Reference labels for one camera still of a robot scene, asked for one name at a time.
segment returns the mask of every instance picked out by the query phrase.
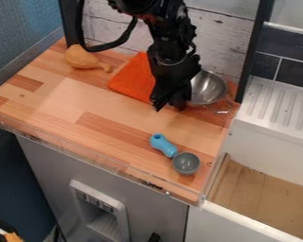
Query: light wood surface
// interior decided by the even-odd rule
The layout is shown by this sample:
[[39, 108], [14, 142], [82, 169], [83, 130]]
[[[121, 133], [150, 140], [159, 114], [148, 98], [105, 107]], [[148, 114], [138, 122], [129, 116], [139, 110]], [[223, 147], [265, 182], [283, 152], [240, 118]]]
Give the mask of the light wood surface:
[[208, 199], [303, 239], [303, 186], [223, 161]]
[[[64, 51], [61, 40], [0, 87], [0, 126], [197, 202], [238, 106], [222, 116], [211, 109], [177, 112], [168, 107], [155, 112], [149, 104], [107, 89], [111, 76], [130, 57], [99, 53], [98, 58], [114, 68], [107, 74], [73, 69], [63, 59]], [[179, 175], [169, 159], [149, 146], [155, 132], [200, 156], [200, 170], [194, 176]]]

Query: silver bowl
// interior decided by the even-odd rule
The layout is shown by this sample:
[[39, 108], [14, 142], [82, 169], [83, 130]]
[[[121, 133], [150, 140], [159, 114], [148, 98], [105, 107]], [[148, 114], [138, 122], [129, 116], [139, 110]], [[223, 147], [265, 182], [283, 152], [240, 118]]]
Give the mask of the silver bowl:
[[192, 95], [189, 102], [190, 106], [207, 106], [224, 99], [229, 103], [229, 109], [215, 111], [215, 113], [224, 114], [229, 113], [232, 110], [232, 103], [226, 98], [228, 92], [227, 83], [213, 72], [200, 71], [191, 80], [191, 89]]

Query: black cable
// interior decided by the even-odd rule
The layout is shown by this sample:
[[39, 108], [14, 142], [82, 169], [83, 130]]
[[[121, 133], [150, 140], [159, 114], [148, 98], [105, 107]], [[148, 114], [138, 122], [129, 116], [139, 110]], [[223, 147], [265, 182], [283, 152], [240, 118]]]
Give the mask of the black cable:
[[95, 45], [95, 46], [86, 46], [85, 40], [84, 40], [84, 33], [83, 33], [83, 29], [82, 29], [82, 17], [83, 17], [83, 9], [84, 9], [84, 4], [85, 4], [85, 0], [80, 0], [78, 3], [78, 12], [77, 12], [77, 17], [76, 17], [76, 31], [78, 34], [78, 38], [79, 38], [79, 44], [88, 52], [99, 52], [99, 51], [103, 51], [103, 50], [107, 50], [107, 49], [111, 49], [111, 48], [115, 48], [117, 46], [120, 46], [124, 43], [126, 43], [129, 38], [130, 35], [132, 34], [138, 20], [136, 17], [133, 17], [132, 21], [129, 23], [127, 29], [121, 34], [121, 36], [110, 43], [104, 43], [101, 45]]

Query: toy chicken leg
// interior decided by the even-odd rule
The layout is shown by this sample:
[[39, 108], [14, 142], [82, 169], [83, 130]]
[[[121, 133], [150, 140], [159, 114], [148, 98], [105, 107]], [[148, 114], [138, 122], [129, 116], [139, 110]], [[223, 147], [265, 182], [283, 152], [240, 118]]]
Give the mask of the toy chicken leg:
[[65, 52], [65, 60], [74, 68], [95, 69], [101, 68], [111, 72], [111, 65], [99, 61], [93, 54], [85, 51], [79, 44], [73, 44]]

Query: metal bowl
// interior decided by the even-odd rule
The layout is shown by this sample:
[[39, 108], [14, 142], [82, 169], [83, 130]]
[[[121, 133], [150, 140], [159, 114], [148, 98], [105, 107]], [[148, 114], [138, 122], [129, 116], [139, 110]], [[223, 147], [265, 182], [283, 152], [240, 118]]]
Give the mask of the metal bowl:
[[227, 83], [212, 72], [200, 71], [191, 80], [192, 97], [191, 105], [204, 106], [213, 104], [225, 98]]

